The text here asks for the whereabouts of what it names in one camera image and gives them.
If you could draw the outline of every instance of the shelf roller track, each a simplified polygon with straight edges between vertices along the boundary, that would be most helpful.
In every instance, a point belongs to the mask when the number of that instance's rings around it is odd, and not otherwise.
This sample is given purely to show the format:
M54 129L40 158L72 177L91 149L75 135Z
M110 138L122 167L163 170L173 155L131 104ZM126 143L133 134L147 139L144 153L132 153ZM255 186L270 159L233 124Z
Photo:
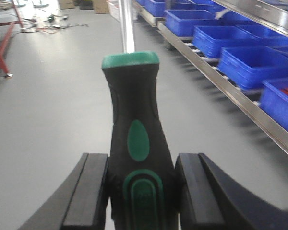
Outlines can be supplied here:
M260 0L212 0L288 37L288 11Z
M240 108L258 127L260 127L285 153L288 154L288 132L258 107L258 103L250 100L243 92L222 76L209 61L199 55L197 50L189 47L174 35L162 22L158 29L164 39L172 44L197 69L203 73L217 88L223 92L238 108Z

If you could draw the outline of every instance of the cardboard box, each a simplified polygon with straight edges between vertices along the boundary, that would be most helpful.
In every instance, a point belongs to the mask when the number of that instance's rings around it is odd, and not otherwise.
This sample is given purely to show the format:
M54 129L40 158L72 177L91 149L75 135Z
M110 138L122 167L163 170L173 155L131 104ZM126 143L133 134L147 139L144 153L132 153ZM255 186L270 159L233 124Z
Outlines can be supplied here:
M95 13L110 13L106 0L94 0Z
M119 0L107 0L107 3L111 16L117 21L120 21ZM132 8L132 17L133 20L138 19L138 11L135 4L133 4Z
M73 0L59 0L61 10L75 8Z

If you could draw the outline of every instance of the red workbench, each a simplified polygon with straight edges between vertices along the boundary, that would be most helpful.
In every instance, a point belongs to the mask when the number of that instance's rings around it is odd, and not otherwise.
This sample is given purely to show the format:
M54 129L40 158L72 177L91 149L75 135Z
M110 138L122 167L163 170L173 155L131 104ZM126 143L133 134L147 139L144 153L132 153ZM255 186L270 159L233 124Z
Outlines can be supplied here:
M14 5L13 1L12 1L12 5L13 5L13 8L15 10L15 13L17 15L18 20L13 21L13 22L0 23L0 26L4 26L4 25L9 26L9 28L5 34L4 40L2 41L1 46L0 46L0 69L2 69L4 71L4 73L6 74L5 77L8 77L8 78L12 77L12 74L9 72L9 69L6 66L5 61L3 59L5 48L6 48L8 42L10 40L14 25L19 24L21 27L23 27L23 24L22 24L21 18L19 16L18 10L17 10L16 6Z

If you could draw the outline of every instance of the screwdriver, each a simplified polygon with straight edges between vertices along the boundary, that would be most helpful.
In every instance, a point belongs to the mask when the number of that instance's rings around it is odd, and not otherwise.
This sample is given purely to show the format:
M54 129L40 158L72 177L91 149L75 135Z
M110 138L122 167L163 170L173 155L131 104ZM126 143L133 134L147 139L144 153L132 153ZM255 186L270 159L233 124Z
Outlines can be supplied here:
M112 219L116 230L177 230L177 178L156 103L159 58L135 51L131 0L119 7L124 53L102 63L113 105Z

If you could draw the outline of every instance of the cable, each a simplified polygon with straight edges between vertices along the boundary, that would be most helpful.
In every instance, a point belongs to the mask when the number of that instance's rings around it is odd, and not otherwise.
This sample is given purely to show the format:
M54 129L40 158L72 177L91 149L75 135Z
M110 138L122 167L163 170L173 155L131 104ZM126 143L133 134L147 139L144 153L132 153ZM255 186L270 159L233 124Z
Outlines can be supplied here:
M67 26L62 26L62 29L67 29L69 27L77 27L77 26L86 26L89 27L88 24L75 24L75 25L70 25L68 24Z
M31 34L31 33L36 33L36 32L39 32L39 31L25 31L25 32L20 31L20 32L15 33L12 37L10 37L10 39L15 38L16 35L18 34L22 34L22 33Z
M45 33L48 33L48 34L55 34L57 31L59 31L59 29L54 28L52 26L45 26L43 28L37 28L36 30L37 31L42 31L42 32L45 32Z

